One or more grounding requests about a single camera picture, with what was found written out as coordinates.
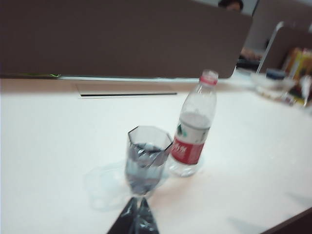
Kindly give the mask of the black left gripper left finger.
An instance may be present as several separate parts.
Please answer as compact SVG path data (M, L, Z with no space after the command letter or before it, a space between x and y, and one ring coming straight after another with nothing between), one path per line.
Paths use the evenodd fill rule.
M108 234L134 234L135 233L135 222L138 214L137 198L132 197L114 224L110 227Z

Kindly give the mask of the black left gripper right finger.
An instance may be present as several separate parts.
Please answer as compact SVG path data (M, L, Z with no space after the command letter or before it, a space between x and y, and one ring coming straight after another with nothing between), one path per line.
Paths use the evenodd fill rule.
M138 210L138 233L159 234L156 220L146 198L143 198Z

